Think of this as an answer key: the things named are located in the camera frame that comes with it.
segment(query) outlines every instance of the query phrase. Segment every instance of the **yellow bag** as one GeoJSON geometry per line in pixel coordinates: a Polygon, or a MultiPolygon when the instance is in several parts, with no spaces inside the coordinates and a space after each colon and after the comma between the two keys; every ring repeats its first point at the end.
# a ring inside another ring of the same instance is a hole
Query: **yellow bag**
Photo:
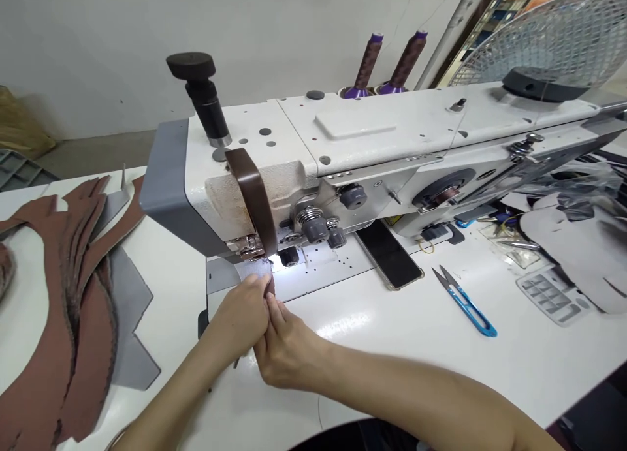
{"type": "Polygon", "coordinates": [[[55,144],[11,91],[0,86],[0,149],[11,149],[28,159],[37,159],[55,144]]]}

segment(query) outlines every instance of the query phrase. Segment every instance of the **wall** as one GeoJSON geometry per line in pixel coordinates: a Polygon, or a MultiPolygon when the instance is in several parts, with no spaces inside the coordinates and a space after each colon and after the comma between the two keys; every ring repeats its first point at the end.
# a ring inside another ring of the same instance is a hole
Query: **wall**
{"type": "Polygon", "coordinates": [[[380,83],[421,27],[411,89],[459,1],[0,0],[0,82],[57,139],[139,131],[193,113],[169,54],[212,54],[223,105],[242,104],[350,85],[373,31],[380,83]]]}

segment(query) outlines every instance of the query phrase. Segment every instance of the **hand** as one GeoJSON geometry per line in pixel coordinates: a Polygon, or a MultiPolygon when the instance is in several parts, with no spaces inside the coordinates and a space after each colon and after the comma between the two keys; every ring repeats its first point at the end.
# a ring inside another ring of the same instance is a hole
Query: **hand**
{"type": "Polygon", "coordinates": [[[266,384],[282,389],[312,390],[325,376],[332,343],[319,337],[285,304],[268,293],[270,322],[255,345],[255,356],[266,384]]]}
{"type": "Polygon", "coordinates": [[[263,292],[269,281],[267,274],[248,275],[229,291],[202,335],[199,344],[221,345],[224,367],[245,355],[266,331],[268,306],[263,292]]]}

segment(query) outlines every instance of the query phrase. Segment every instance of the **black knob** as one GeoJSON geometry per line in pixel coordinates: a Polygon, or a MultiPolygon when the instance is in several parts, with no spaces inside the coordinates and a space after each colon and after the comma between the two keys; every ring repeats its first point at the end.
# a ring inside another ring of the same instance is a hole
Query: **black knob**
{"type": "Polygon", "coordinates": [[[329,238],[327,222],[321,217],[305,221],[302,225],[302,233],[312,244],[323,243],[329,238]]]}
{"type": "Polygon", "coordinates": [[[342,203],[347,210],[356,210],[361,208],[368,200],[368,195],[364,190],[364,187],[353,183],[346,185],[340,192],[340,203],[342,203]]]}
{"type": "Polygon", "coordinates": [[[286,249],[278,251],[277,254],[279,254],[279,258],[281,259],[281,263],[285,267],[294,266],[300,260],[300,257],[298,256],[298,251],[296,250],[296,247],[288,247],[286,249]]]}
{"type": "Polygon", "coordinates": [[[201,81],[216,73],[214,59],[207,53],[177,53],[168,56],[165,62],[172,75],[181,80],[201,81]]]}
{"type": "Polygon", "coordinates": [[[165,61],[175,78],[187,81],[185,90],[211,146],[223,148],[231,144],[216,85],[209,80],[216,73],[214,59],[207,53],[191,52],[168,56],[165,61]]]}
{"type": "Polygon", "coordinates": [[[329,238],[327,244],[331,249],[339,249],[346,245],[346,238],[344,237],[344,229],[333,228],[329,230],[329,238]]]}

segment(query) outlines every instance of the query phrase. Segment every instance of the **thread snips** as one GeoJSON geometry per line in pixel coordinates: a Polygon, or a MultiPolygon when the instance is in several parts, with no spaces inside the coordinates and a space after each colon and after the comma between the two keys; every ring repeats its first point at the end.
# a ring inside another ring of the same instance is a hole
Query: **thread snips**
{"type": "Polygon", "coordinates": [[[472,321],[477,330],[479,330],[486,337],[496,337],[497,332],[494,326],[488,321],[488,319],[486,319],[485,315],[483,315],[482,312],[478,310],[477,306],[475,306],[474,303],[470,300],[464,289],[459,285],[459,283],[455,281],[455,278],[453,278],[453,276],[451,276],[451,274],[442,265],[440,265],[440,270],[442,271],[444,276],[440,275],[436,271],[436,269],[433,268],[433,272],[436,274],[438,280],[440,280],[440,283],[442,284],[444,289],[448,291],[448,293],[453,297],[455,302],[457,302],[457,305],[465,312],[465,314],[472,321]],[[453,288],[457,289],[459,294],[461,294],[464,298],[464,301],[462,301],[460,297],[457,296],[455,291],[453,291],[453,288]],[[479,317],[478,319],[473,314],[473,311],[479,317]]]}

